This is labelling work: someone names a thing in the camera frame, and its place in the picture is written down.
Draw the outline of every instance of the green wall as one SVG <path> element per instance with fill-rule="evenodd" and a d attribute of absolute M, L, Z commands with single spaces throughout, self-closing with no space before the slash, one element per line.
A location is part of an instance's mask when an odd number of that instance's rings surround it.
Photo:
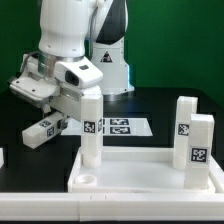
<path fill-rule="evenodd" d="M 224 0 L 128 0 L 126 59 L 137 87 L 189 87 L 224 107 Z M 36 0 L 1 0 L 0 91 L 40 37 Z"/>

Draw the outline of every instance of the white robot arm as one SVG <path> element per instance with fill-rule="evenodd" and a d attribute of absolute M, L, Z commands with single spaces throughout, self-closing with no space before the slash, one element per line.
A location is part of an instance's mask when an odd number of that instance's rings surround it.
<path fill-rule="evenodd" d="M 10 88 L 46 114 L 51 108 L 58 112 L 23 133 L 28 146 L 36 148 L 60 133 L 64 126 L 57 123 L 63 124 L 67 117 L 80 121 L 83 96 L 101 95 L 103 73 L 85 58 L 84 40 L 91 12 L 103 5 L 103 0 L 42 1 L 39 57 L 24 56 L 26 66 Z M 49 123 L 54 124 L 53 134 L 41 136 L 40 126 Z"/>
<path fill-rule="evenodd" d="M 42 108 L 46 114 L 51 108 L 58 111 L 50 121 L 45 122 L 62 124 L 59 127 L 57 125 L 56 135 L 64 127 L 61 121 L 67 117 L 81 120 L 81 98 L 101 95 L 99 85 L 102 85 L 105 95 L 109 93 L 114 96 L 128 91 L 128 65 L 123 58 L 123 36 L 127 28 L 126 2 L 42 0 L 40 26 L 39 56 L 24 56 L 26 66 L 22 66 L 22 75 L 11 83 L 10 88 L 14 94 Z M 85 38 L 93 42 L 92 62 L 96 66 L 84 56 Z M 113 63 L 103 60 L 107 53 L 113 57 Z M 100 70 L 109 77 L 103 84 L 100 84 L 103 80 Z M 37 139 L 39 132 L 36 133 L 34 129 L 36 126 L 24 136 L 32 134 L 33 139 Z"/>

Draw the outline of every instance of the white pillar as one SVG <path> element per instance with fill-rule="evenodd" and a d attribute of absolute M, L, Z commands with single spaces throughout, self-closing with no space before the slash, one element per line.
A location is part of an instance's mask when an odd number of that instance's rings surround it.
<path fill-rule="evenodd" d="M 197 112 L 198 98 L 180 96 L 177 100 L 173 167 L 184 170 L 188 146 L 189 124 L 192 113 Z"/>
<path fill-rule="evenodd" d="M 81 99 L 81 153 L 83 165 L 96 168 L 101 165 L 103 148 L 103 96 L 86 95 Z"/>
<path fill-rule="evenodd" d="M 207 189 L 213 132 L 212 115 L 191 115 L 185 188 Z"/>

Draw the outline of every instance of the white foam block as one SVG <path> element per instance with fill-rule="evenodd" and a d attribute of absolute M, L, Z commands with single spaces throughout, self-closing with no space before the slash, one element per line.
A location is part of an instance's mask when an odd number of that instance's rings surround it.
<path fill-rule="evenodd" d="M 87 95 L 81 98 L 82 120 L 98 121 L 103 117 L 103 96 Z"/>
<path fill-rule="evenodd" d="M 83 165 L 96 168 L 101 165 L 103 146 L 103 96 L 86 95 L 81 99 L 81 153 Z"/>
<path fill-rule="evenodd" d="M 4 165 L 3 149 L 0 148 L 0 169 Z"/>
<path fill-rule="evenodd" d="M 83 165 L 86 168 L 97 168 L 101 166 L 101 153 L 98 156 L 83 154 Z"/>
<path fill-rule="evenodd" d="M 191 114 L 197 112 L 196 97 L 180 96 L 177 100 L 173 167 L 184 170 L 188 146 Z"/>
<path fill-rule="evenodd" d="M 103 137 L 102 132 L 97 135 L 85 135 L 81 136 L 81 153 L 91 156 L 98 156 L 102 152 Z"/>
<path fill-rule="evenodd" d="M 206 189 L 208 187 L 213 132 L 213 116 L 191 115 L 185 188 Z"/>
<path fill-rule="evenodd" d="M 22 132 L 23 143 L 35 149 L 61 132 L 57 123 L 63 119 L 61 113 L 55 112 Z"/>

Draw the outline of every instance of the black surface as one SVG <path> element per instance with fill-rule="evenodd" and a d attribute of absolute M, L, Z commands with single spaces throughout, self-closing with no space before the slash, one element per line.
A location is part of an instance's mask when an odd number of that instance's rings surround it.
<path fill-rule="evenodd" d="M 1 224 L 78 224 L 78 221 L 2 221 Z M 94 222 L 81 222 L 84 224 L 220 224 L 224 221 L 94 221 Z"/>
<path fill-rule="evenodd" d="M 104 104 L 105 117 L 145 117 L 153 137 L 104 137 L 107 146 L 173 147 L 176 101 L 180 95 L 199 97 L 198 112 L 215 117 L 213 155 L 224 160 L 224 110 L 193 89 L 137 88 L 136 96 Z M 0 147 L 5 164 L 0 170 L 0 192 L 66 192 L 80 146 L 80 136 L 57 136 L 35 150 L 22 144 L 22 130 L 42 119 L 39 109 L 13 96 L 0 95 Z"/>

